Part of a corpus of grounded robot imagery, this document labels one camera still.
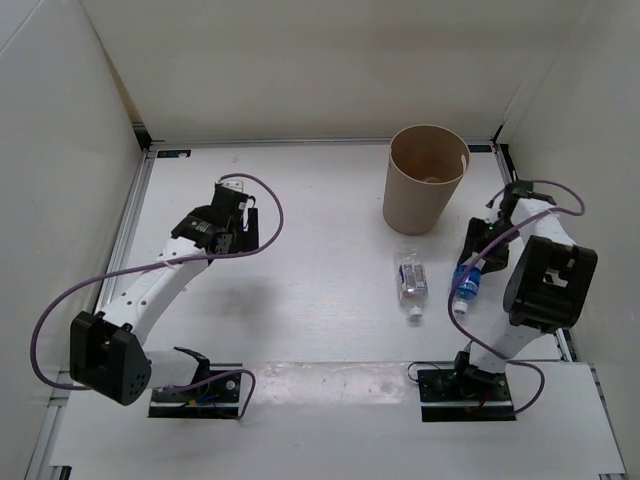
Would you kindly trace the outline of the blue label Pocari Sweat bottle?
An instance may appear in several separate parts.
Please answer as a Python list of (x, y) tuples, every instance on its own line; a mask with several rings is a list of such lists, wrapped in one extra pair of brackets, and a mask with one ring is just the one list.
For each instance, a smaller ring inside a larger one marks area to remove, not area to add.
[(480, 288), (482, 268), (485, 264), (484, 259), (479, 260), (469, 273), (463, 276), (469, 262), (470, 260), (458, 263), (452, 276), (451, 290), (454, 292), (452, 310), (458, 316), (464, 316), (476, 299)]

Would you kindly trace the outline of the clear bottle white orange label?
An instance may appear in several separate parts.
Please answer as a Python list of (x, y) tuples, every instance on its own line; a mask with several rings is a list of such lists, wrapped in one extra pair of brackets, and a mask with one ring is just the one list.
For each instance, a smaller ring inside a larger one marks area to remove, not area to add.
[(410, 322), (422, 320), (429, 294), (426, 269), (416, 248), (405, 246), (397, 254), (399, 306)]

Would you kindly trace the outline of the orange plastic bottle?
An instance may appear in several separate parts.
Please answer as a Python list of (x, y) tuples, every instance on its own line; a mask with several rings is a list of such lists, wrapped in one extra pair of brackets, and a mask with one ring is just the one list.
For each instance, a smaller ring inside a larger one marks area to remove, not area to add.
[(439, 170), (440, 160), (437, 156), (420, 153), (413, 156), (413, 165), (420, 171)]

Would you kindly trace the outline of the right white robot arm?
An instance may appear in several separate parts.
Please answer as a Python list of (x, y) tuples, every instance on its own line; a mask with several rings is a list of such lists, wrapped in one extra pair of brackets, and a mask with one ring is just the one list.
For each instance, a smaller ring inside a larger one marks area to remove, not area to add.
[(595, 273), (598, 256), (563, 229), (563, 208), (534, 188), (532, 180), (507, 184), (487, 204), (486, 219), (473, 218), (452, 277), (448, 310), (453, 320), (467, 313), (482, 276), (507, 268), (509, 246), (524, 249), (507, 282), (504, 318), (485, 339), (475, 336), (460, 351), (449, 387), (470, 400), (498, 383), (506, 365), (532, 341), (575, 325)]

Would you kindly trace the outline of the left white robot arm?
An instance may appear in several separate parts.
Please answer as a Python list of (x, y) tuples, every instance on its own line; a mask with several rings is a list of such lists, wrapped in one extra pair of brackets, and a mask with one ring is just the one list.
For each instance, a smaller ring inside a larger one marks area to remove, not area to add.
[(192, 210), (172, 230), (158, 255), (159, 268), (141, 273), (98, 313), (79, 313), (70, 326), (70, 376), (128, 406), (144, 391), (175, 387), (191, 400), (210, 388), (211, 362), (185, 348), (147, 351), (144, 344), (160, 316), (211, 263), (210, 255), (257, 249), (254, 197), (228, 183), (214, 188), (208, 205)]

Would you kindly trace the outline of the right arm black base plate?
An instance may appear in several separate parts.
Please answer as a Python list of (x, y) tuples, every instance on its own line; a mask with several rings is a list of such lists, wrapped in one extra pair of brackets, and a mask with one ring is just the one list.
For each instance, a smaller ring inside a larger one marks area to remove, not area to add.
[(487, 384), (459, 376), (452, 366), (411, 362), (407, 376), (419, 390), (423, 423), (509, 422), (515, 408), (508, 381)]

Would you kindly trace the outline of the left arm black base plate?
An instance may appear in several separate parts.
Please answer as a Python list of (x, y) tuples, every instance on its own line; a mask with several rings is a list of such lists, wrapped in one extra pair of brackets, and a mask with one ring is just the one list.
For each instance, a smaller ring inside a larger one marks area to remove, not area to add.
[(184, 392), (153, 390), (147, 417), (152, 419), (231, 420), (239, 415), (241, 364), (213, 364), (205, 378), (225, 374), (206, 386)]

